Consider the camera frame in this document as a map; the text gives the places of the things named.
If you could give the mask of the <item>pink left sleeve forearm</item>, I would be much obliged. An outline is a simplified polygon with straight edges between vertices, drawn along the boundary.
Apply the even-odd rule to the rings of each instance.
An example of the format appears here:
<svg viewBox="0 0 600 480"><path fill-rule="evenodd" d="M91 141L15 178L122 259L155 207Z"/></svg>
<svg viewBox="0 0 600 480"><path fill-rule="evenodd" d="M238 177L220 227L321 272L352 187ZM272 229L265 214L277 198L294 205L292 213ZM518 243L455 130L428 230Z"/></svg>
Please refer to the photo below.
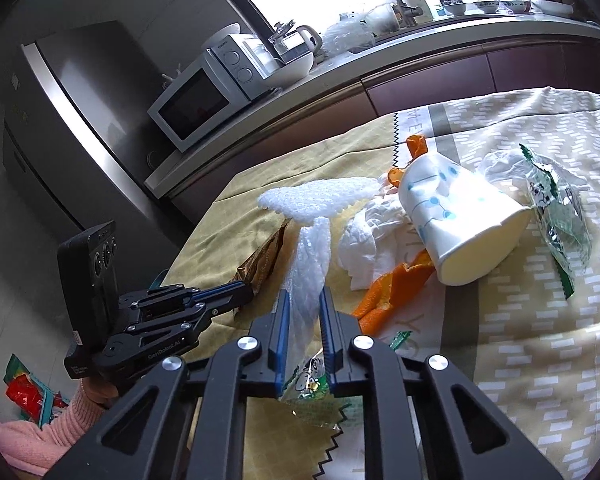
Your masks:
<svg viewBox="0 0 600 480"><path fill-rule="evenodd" d="M0 453L16 471L43 477L116 400L96 404L80 383L65 411L42 428L26 420L0 422Z"/></svg>

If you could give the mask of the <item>left hand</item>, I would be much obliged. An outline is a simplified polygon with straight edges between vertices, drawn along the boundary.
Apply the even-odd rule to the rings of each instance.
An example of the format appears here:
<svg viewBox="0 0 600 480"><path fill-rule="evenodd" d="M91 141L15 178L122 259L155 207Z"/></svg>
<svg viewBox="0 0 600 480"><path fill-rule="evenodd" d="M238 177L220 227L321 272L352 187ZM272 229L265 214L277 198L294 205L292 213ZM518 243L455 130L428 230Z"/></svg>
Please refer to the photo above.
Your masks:
<svg viewBox="0 0 600 480"><path fill-rule="evenodd" d="M96 404L108 404L119 396L117 388L100 377L83 378L81 386L86 396Z"/></svg>

